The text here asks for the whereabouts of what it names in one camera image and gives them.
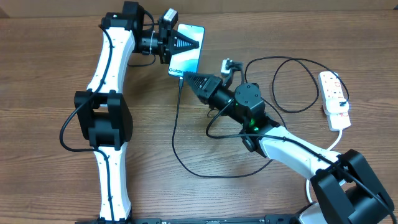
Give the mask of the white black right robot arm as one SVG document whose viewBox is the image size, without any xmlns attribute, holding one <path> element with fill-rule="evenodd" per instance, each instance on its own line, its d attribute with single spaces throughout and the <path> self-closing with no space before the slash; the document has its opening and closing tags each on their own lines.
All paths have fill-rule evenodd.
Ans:
<svg viewBox="0 0 398 224">
<path fill-rule="evenodd" d="M 311 182 L 317 201 L 294 215 L 291 223 L 397 222 L 394 203 L 364 156 L 350 149 L 328 151 L 294 136 L 265 112 L 258 84 L 185 73 L 183 79 L 204 104 L 241 124 L 237 137 L 249 151 L 279 161 Z"/>
</svg>

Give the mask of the Samsung Galaxy S24 smartphone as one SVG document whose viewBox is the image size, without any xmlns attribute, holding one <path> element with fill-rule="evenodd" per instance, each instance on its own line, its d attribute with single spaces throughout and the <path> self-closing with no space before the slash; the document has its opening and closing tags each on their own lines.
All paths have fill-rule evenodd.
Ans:
<svg viewBox="0 0 398 224">
<path fill-rule="evenodd" d="M 196 73 L 200 61 L 205 28 L 190 24 L 179 24 L 177 31 L 184 36 L 198 42 L 198 48 L 191 49 L 171 56 L 169 75 L 182 77 L 185 72 Z"/>
</svg>

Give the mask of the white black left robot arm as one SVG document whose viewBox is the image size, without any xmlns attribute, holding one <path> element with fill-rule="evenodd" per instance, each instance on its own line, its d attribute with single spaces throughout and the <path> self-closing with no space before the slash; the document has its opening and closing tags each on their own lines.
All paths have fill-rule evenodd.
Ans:
<svg viewBox="0 0 398 224">
<path fill-rule="evenodd" d="M 148 15 L 138 2 L 126 1 L 121 12 L 109 12 L 102 18 L 98 66 L 86 90 L 75 93 L 80 128 L 99 170 L 101 209 L 95 223 L 133 222 L 126 180 L 133 119 L 123 96 L 131 54 L 153 55 L 169 65 L 173 77 L 198 68 L 204 27 L 179 24 L 178 12 L 168 9 L 146 29 L 144 18 Z"/>
</svg>

